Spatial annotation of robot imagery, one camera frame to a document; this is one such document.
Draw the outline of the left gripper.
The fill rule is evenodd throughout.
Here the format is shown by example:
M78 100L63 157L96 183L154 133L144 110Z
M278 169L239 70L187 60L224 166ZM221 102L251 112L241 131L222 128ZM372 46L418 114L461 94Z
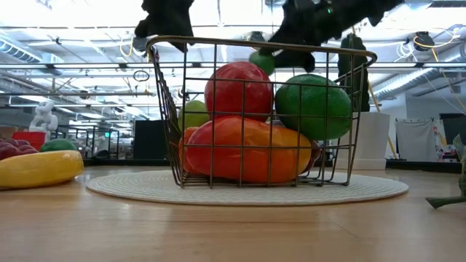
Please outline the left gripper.
M170 20L162 30L162 36L193 37L189 8L194 0L143 0L141 8L149 15L135 27L136 36L151 35L151 19Z

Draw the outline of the black screen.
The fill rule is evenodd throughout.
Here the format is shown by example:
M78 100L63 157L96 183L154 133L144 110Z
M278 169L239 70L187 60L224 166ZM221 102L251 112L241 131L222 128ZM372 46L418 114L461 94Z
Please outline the black screen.
M440 114L443 122L446 142L453 144L453 139L460 135L463 144L466 144L466 115L464 114Z

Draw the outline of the white hanging cloth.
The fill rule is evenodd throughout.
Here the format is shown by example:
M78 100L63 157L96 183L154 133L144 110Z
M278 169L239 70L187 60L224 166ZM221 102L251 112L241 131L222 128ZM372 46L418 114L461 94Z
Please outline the white hanging cloth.
M398 119L395 131L398 153L408 162L436 162L438 155L432 119Z

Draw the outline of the red-orange mango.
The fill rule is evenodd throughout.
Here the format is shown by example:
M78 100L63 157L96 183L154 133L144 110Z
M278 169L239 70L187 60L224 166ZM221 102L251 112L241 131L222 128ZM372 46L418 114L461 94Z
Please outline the red-orange mango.
M188 160L203 175L246 183L287 183L304 171L311 142L286 127L225 116L190 137Z

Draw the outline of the white round woven placemat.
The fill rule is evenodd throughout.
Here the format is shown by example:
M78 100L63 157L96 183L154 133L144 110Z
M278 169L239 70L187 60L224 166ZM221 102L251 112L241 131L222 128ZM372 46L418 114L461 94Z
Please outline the white round woven placemat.
M207 184L181 188L167 170L126 172L87 181L87 188L100 194L184 205L216 206L306 206L374 201L404 194L408 185L397 180L353 175L348 186L242 187Z

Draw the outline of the orange bell pepper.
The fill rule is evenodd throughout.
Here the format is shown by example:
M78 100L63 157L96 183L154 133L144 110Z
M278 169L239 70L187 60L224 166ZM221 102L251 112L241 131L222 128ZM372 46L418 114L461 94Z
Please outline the orange bell pepper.
M188 127L184 130L183 137L178 142L178 156L183 163L183 170L190 173L198 173L188 160L187 147L188 141L198 127Z

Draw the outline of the silver ventilation duct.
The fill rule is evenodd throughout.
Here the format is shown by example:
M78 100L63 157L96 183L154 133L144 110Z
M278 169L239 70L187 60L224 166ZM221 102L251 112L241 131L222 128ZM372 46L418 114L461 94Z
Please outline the silver ventilation duct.
M0 54L5 54L9 57L14 57L24 63L44 63L47 64L45 69L41 69L43 73L59 76L63 74L63 69L57 69L52 64L63 63L64 60L50 52L42 52L34 50L32 47L27 47L20 42L0 34Z

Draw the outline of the yellow banana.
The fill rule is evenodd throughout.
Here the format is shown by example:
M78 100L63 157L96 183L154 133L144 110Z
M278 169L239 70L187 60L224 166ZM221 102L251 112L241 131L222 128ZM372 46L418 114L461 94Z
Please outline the yellow banana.
M53 186L74 179L83 170L84 162L78 151L49 151L13 156L0 161L0 188Z

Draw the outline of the green lime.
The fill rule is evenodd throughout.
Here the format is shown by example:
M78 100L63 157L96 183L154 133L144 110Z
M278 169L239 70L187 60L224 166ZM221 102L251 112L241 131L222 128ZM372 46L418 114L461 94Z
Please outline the green lime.
M262 69L267 75L274 73L275 57L273 55L261 55L259 51L256 51L250 55L249 61Z
M40 152L66 151L66 150L76 151L77 148L71 141L64 139L64 138L57 138L54 140L47 141L40 148Z
M310 140L338 139L349 132L351 107L344 89L315 74L291 77L275 95L280 121Z

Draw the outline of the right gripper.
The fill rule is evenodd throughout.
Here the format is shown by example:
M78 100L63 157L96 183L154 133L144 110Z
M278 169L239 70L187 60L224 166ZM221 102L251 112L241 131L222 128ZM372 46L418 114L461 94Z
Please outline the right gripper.
M285 0L283 21L258 50L260 55L272 55L282 50L284 44L319 46L331 38L341 38L342 32L358 21L359 0ZM284 50L275 55L276 68L315 69L315 58L310 52Z

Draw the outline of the black partition panel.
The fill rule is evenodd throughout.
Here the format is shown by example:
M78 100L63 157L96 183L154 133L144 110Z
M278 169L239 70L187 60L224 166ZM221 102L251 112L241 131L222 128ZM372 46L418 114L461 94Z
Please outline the black partition panel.
M162 120L135 122L133 153L135 159L166 159L167 147Z

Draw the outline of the green pear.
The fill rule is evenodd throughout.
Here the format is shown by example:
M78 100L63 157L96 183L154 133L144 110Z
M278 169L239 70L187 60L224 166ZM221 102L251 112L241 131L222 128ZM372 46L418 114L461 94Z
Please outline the green pear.
M189 101L178 112L178 128L200 127L210 121L205 104L200 100Z

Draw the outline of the tangerine cluster with leaves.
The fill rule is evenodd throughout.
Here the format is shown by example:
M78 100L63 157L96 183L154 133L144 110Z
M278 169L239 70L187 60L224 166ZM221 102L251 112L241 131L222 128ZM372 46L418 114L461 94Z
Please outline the tangerine cluster with leaves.
M460 196L450 196L444 198L427 197L425 200L434 208L445 205L459 204L466 202L466 144L462 142L461 136L457 135L453 139L453 146L461 163L461 174L458 179L458 186L461 191Z

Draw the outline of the red storage box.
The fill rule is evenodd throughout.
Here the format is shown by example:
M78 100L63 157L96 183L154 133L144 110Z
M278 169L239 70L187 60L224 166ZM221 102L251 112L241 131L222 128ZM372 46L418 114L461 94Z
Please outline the red storage box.
M12 138L20 145L28 142L30 146L39 151L46 142L47 134L45 132L15 132Z

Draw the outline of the red grape bunch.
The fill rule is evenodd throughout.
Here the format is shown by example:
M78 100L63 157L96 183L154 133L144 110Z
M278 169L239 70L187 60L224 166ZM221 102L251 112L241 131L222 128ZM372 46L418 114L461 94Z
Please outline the red grape bunch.
M26 140L0 138L0 160L35 153L38 151Z

